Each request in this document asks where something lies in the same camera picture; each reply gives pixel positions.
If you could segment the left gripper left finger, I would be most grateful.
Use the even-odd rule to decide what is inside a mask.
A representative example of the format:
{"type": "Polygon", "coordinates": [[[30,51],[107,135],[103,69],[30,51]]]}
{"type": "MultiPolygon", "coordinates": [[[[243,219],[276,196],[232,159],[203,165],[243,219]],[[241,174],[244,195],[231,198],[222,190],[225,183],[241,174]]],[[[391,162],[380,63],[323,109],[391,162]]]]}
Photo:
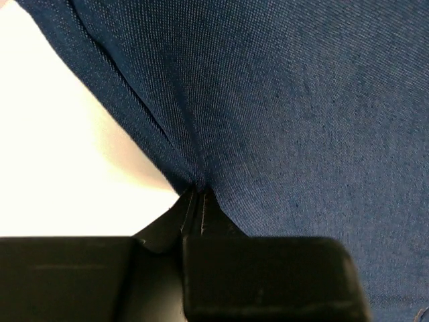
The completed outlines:
{"type": "Polygon", "coordinates": [[[184,321],[187,190],[131,237],[4,237],[2,321],[184,321]]]}

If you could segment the dark blue denim trousers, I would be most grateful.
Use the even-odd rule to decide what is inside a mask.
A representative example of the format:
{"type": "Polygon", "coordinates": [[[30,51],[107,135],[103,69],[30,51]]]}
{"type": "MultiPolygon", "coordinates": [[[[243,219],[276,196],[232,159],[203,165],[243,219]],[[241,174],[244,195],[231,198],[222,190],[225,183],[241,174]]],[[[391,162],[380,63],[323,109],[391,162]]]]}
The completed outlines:
{"type": "Polygon", "coordinates": [[[428,320],[427,1],[21,1],[182,193],[325,235],[375,321],[428,320]]]}

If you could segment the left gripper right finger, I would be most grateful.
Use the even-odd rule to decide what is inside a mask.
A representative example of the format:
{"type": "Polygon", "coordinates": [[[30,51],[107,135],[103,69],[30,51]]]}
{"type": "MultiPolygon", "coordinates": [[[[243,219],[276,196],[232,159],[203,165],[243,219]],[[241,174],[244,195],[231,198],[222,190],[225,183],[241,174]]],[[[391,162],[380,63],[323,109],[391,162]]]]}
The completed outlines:
{"type": "Polygon", "coordinates": [[[329,237],[249,237],[206,189],[182,231],[189,321],[370,321],[355,264],[329,237]]]}

